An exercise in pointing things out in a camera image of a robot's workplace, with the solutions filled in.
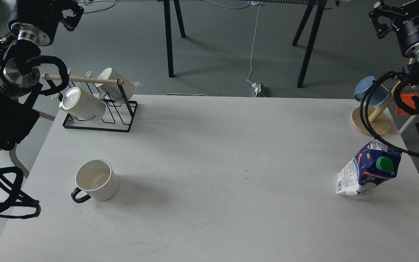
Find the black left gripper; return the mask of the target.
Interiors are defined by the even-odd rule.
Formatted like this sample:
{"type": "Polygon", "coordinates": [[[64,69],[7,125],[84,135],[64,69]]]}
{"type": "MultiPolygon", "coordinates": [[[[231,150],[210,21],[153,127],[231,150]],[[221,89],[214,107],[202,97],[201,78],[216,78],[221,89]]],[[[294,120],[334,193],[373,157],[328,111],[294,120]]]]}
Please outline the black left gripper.
{"type": "Polygon", "coordinates": [[[84,8],[71,0],[17,0],[9,17],[8,28],[17,34],[22,25],[31,25],[42,32],[41,46],[53,43],[58,24],[74,31],[83,16],[84,8]],[[72,15],[63,16],[70,10],[72,15]]]}

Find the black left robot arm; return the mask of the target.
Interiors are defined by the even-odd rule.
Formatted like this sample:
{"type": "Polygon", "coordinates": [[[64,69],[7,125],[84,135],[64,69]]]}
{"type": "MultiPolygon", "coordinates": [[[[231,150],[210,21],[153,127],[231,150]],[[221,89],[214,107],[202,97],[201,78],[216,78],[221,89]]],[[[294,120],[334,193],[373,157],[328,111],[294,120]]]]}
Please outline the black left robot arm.
{"type": "MultiPolygon", "coordinates": [[[[84,8],[76,0],[17,0],[9,33],[0,36],[0,151],[15,149],[40,118],[33,108],[39,95],[63,91],[68,68],[40,47],[53,43],[62,24],[74,31],[84,8]]],[[[22,191],[18,166],[0,168],[0,218],[30,219],[40,215],[40,202],[22,191]]]]}

